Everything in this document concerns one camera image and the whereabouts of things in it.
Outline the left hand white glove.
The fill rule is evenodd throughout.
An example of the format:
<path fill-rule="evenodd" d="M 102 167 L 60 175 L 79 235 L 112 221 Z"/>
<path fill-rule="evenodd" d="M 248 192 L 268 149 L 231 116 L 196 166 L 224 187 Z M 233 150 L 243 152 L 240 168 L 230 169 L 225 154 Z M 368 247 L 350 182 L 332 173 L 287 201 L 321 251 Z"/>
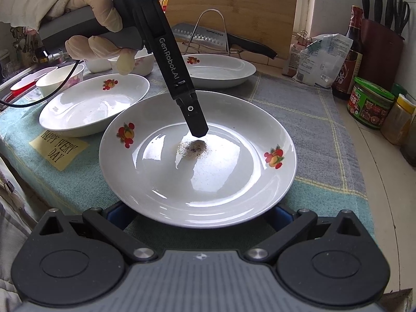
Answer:
<path fill-rule="evenodd" d="M 113 33 L 122 30 L 121 16 L 114 8 L 113 0 L 58 0 L 52 5 L 47 18 L 54 19 L 85 6 L 92 9 L 98 23 L 107 30 Z M 116 67 L 121 75 L 131 73 L 135 67 L 135 50 L 121 49 L 103 37 L 87 38 L 76 35 L 65 42 L 65 47 L 71 58 L 75 60 L 93 61 L 117 57 Z"/>

